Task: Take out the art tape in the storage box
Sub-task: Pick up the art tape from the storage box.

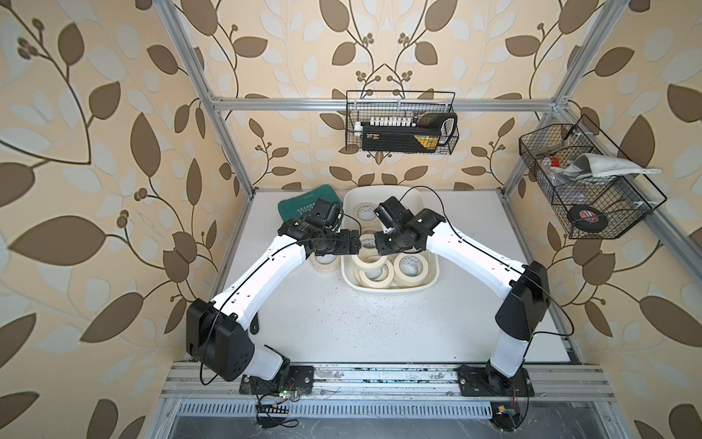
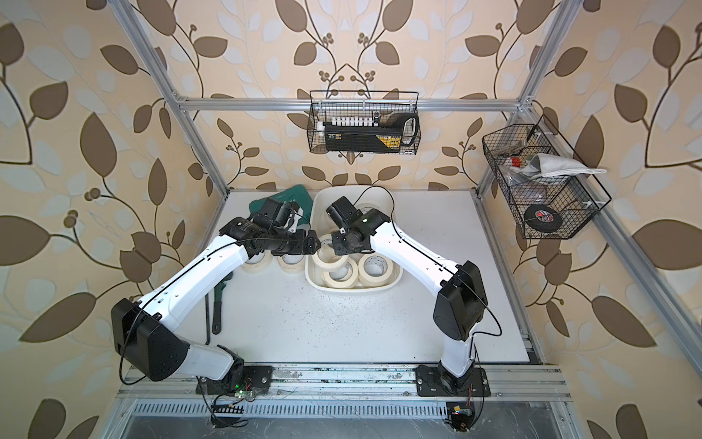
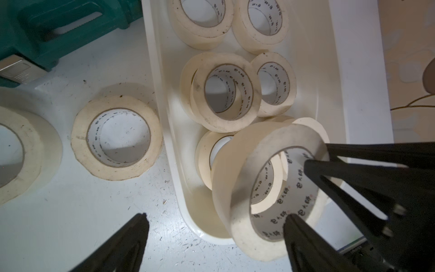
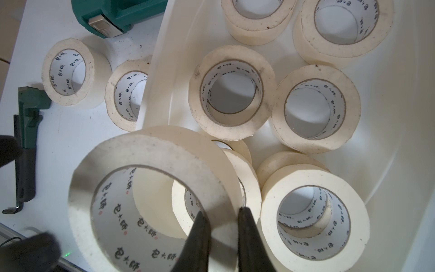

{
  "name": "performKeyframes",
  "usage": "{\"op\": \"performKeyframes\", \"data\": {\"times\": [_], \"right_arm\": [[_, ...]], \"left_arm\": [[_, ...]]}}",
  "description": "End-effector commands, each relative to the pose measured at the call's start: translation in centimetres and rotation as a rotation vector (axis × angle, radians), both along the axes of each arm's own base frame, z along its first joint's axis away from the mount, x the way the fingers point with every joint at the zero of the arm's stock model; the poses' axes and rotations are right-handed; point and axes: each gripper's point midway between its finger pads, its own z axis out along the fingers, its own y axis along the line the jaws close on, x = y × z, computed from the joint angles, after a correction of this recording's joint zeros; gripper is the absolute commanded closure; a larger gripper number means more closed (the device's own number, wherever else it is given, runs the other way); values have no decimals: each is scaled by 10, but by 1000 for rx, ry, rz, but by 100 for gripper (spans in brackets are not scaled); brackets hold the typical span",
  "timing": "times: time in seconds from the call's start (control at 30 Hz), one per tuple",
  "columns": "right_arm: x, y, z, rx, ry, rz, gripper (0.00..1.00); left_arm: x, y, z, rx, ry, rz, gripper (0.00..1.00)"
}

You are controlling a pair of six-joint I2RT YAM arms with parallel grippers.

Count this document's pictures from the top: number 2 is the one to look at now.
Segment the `cream tape roll two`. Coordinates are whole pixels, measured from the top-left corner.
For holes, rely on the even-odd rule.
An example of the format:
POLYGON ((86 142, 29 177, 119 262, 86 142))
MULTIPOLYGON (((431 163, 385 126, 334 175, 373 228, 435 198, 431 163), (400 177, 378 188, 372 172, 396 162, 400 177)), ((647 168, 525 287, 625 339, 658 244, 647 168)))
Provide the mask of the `cream tape roll two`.
POLYGON ((359 281, 363 287, 388 285, 394 274, 394 263, 380 254, 364 254, 358 261, 359 281))

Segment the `cream tape roll one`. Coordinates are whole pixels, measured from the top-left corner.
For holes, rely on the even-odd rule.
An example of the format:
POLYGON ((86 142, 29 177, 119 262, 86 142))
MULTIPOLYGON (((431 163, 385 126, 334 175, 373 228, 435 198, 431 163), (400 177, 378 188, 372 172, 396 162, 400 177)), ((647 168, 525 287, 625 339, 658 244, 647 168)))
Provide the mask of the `cream tape roll one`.
POLYGON ((323 272, 324 284, 334 289, 352 289, 358 281, 358 264, 353 259, 348 259, 342 266, 331 272, 323 272))

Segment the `cream tape roll three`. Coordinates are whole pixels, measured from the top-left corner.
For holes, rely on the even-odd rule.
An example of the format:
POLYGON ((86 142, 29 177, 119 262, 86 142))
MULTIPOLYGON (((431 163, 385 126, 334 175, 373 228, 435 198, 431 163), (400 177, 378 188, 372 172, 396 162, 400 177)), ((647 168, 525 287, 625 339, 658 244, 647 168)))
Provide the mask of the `cream tape roll three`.
POLYGON ((259 274, 265 271, 272 264, 272 261, 273 256, 269 251, 260 252, 243 263, 241 269, 249 274, 259 274))

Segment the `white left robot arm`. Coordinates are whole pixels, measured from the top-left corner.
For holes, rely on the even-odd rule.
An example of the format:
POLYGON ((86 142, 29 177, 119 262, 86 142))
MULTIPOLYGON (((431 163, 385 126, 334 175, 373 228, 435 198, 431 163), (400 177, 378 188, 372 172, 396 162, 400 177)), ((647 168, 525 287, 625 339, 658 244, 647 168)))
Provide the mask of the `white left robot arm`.
POLYGON ((120 362, 129 362, 152 382, 172 375, 224 380, 235 356, 179 338, 176 331, 190 311, 228 274, 250 258, 311 255, 321 246, 313 230, 263 227, 237 217, 219 231, 208 247, 171 279, 137 301, 120 300, 111 310, 113 339, 120 362))

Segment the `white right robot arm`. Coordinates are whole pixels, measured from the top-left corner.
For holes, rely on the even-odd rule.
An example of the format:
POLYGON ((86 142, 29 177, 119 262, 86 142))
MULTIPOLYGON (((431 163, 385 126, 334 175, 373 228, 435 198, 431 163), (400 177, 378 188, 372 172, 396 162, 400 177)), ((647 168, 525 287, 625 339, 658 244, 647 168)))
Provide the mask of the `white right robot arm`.
POLYGON ((351 206, 327 209, 339 230, 332 233, 335 254, 384 256, 412 275, 433 295, 433 321, 444 334, 439 369, 448 380, 463 382, 477 360, 475 333, 487 310, 479 268, 432 252, 394 225, 391 217, 351 206))

